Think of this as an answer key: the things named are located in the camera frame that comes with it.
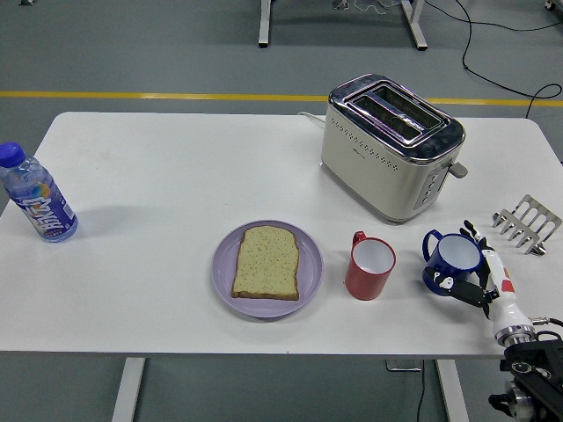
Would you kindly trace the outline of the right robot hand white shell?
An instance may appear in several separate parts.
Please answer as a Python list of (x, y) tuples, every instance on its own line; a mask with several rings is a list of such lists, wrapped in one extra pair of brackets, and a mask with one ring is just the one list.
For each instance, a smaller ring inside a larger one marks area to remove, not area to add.
[(426, 263), (422, 279), (427, 288), (483, 309), (500, 346), (536, 339), (531, 320), (518, 307), (500, 255), (472, 223), (465, 221), (458, 233), (430, 230), (421, 249)]

